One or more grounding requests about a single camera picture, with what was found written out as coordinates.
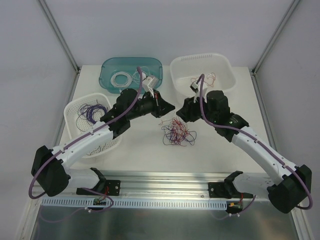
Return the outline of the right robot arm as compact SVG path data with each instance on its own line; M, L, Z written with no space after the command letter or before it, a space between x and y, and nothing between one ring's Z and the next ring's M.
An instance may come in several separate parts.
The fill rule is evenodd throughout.
M260 140L246 120L231 112L223 91L210 91L206 99L188 97L176 114L186 123L204 120L221 137L249 155L268 175L258 177L237 170L214 187L216 196L231 199L243 193L267 198L285 214L294 208L301 209L300 203L308 198L306 209L312 208L311 169L305 164L297 166Z

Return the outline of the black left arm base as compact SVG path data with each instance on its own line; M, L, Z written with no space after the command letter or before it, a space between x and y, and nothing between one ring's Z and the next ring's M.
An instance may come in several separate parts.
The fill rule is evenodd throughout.
M107 180L100 180L95 187L90 189L91 191L94 191L94 193L84 188L77 188L76 194L80 196L84 196L84 195L93 196L93 195L98 195L98 193L100 193L108 196L119 196L120 189L121 189L120 180L107 179Z

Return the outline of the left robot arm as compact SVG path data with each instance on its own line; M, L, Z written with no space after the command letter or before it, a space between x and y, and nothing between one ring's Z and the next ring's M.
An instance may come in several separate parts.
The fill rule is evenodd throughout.
M120 93L113 107L97 121L93 127L65 144L37 149L31 168L28 194L31 199L33 186L38 183L49 197L62 193L67 188L75 188L80 195L103 195L107 189L107 179L95 167L73 169L78 160L103 143L121 136L131 126L130 121L148 114L155 118L172 112L175 106L165 101L159 91L139 92L128 88Z

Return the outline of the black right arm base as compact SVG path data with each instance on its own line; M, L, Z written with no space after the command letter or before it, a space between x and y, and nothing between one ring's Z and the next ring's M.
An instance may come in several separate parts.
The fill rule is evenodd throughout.
M243 174L242 171L235 171L228 175L223 181L220 182L209 182L208 183L208 194L210 198L224 198L224 199L232 199L232 198L245 198L252 199L253 194L250 193L242 193L236 190L233 181L236 177Z

